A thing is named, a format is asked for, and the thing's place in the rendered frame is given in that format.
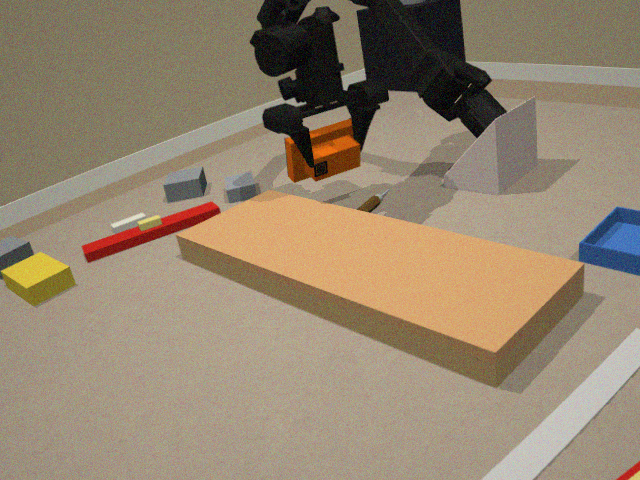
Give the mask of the brown wooden-handled awl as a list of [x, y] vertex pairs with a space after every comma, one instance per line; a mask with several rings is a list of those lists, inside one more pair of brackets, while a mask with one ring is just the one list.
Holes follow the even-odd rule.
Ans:
[[386, 190], [382, 195], [376, 194], [375, 196], [372, 196], [356, 210], [371, 213], [383, 201], [383, 195], [385, 195], [389, 190], [390, 189]]

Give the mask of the tan rectangular panel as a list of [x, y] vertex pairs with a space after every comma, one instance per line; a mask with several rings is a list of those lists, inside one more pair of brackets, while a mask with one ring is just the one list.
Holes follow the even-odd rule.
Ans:
[[584, 263], [267, 190], [184, 261], [493, 388], [583, 297]]

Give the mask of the blue shallow tray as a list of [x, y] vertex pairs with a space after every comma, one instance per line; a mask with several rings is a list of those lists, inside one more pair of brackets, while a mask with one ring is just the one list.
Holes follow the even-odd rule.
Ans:
[[640, 211], [612, 210], [579, 243], [579, 261], [640, 276]]

